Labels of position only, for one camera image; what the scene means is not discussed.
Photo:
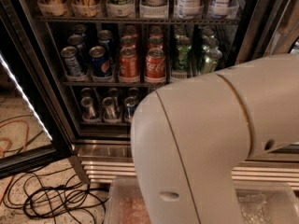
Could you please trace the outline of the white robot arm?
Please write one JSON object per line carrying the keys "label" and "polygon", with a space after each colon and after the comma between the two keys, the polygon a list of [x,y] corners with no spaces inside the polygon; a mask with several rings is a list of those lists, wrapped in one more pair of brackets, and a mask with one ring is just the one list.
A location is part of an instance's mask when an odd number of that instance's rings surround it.
{"label": "white robot arm", "polygon": [[152,92],[131,127],[151,223],[243,224],[233,169],[298,141],[297,55],[264,57]]}

